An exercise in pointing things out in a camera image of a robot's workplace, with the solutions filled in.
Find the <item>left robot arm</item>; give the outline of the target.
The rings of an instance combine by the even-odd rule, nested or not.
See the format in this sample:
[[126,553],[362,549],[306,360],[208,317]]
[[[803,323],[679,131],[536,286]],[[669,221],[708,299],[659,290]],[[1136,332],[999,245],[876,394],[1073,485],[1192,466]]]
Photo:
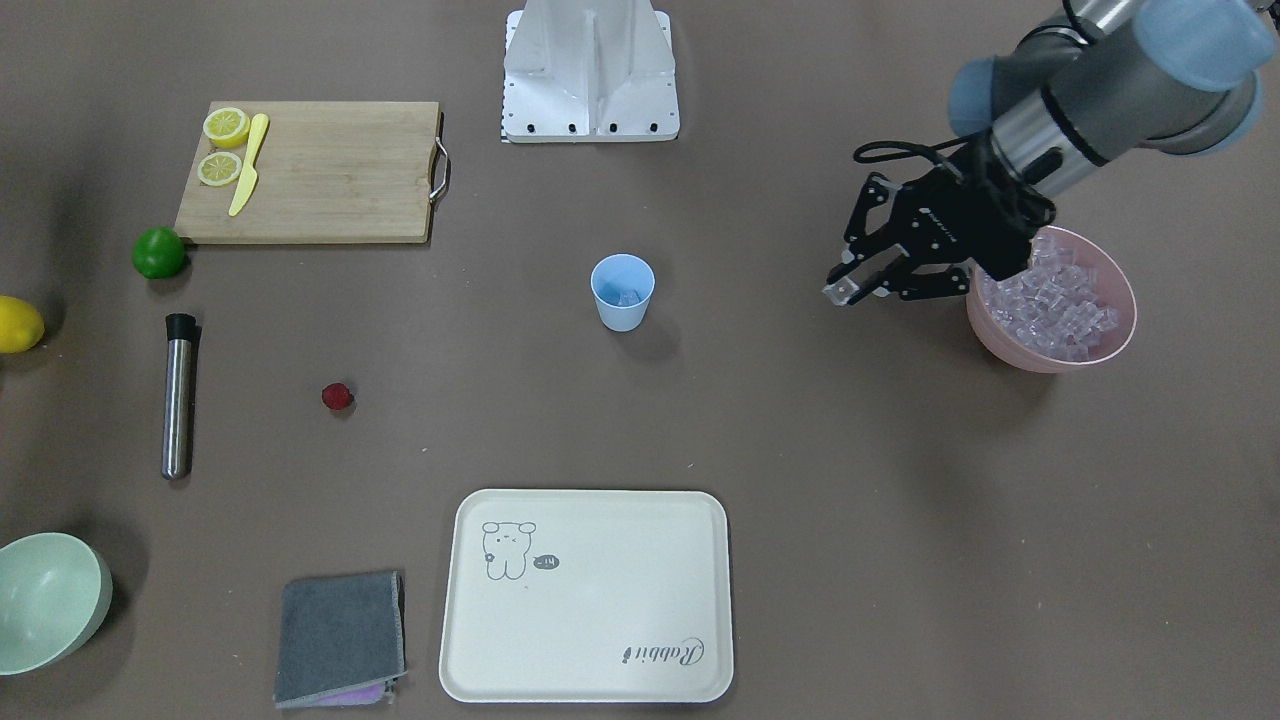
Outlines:
[[1133,149],[1193,158],[1262,111],[1275,1],[1065,1],[1007,55],[968,63],[948,96],[954,138],[864,143],[859,163],[925,159],[922,177],[870,173],[823,288],[838,306],[970,291],[1024,272],[1053,200]]

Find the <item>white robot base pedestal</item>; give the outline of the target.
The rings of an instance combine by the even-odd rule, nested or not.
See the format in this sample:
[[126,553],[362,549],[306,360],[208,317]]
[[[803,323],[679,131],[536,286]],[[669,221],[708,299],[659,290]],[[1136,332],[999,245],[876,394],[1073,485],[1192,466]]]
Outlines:
[[507,143],[678,137],[672,23],[649,1],[527,1],[504,23]]

